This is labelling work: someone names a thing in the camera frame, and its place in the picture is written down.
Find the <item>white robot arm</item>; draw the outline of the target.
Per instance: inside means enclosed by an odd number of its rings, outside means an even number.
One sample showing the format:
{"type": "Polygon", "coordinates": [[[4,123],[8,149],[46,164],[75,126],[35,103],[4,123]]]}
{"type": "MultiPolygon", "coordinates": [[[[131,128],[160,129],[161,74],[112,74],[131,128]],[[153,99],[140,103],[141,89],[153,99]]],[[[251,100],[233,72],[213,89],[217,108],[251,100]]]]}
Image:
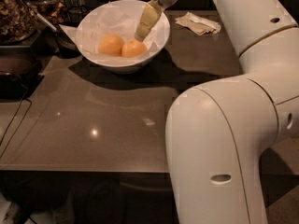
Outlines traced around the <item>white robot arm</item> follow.
{"type": "Polygon", "coordinates": [[[165,144],[179,224],[268,224],[265,150],[299,126],[299,25],[278,0],[213,0],[243,73],[171,105],[165,144]]]}

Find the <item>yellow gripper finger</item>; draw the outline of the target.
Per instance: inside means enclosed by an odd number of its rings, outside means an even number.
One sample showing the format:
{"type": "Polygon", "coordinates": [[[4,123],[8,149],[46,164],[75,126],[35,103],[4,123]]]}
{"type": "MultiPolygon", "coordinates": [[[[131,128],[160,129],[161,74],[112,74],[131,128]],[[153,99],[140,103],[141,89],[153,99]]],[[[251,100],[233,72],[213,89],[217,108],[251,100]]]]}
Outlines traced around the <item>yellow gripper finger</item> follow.
{"type": "Polygon", "coordinates": [[[143,42],[162,15],[163,9],[158,1],[149,1],[143,8],[135,30],[135,39],[143,42]]]}

